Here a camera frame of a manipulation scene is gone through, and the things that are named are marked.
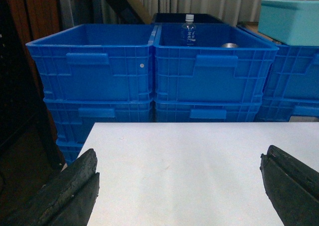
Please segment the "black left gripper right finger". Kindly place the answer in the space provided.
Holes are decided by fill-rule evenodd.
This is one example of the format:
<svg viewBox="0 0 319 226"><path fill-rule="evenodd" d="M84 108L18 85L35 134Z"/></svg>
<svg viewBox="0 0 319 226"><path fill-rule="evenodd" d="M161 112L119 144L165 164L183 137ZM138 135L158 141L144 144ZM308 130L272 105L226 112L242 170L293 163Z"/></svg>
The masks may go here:
<svg viewBox="0 0 319 226"><path fill-rule="evenodd" d="M319 173L271 145L261 155L266 195L285 226L319 224Z"/></svg>

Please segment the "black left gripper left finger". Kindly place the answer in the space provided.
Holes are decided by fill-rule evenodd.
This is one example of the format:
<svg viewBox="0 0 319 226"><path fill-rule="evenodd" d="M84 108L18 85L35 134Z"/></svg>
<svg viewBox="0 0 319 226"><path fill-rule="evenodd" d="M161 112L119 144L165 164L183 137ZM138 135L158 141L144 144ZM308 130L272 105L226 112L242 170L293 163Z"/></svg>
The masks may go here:
<svg viewBox="0 0 319 226"><path fill-rule="evenodd" d="M2 226L86 226L99 193L100 174L93 149L42 187Z"/></svg>

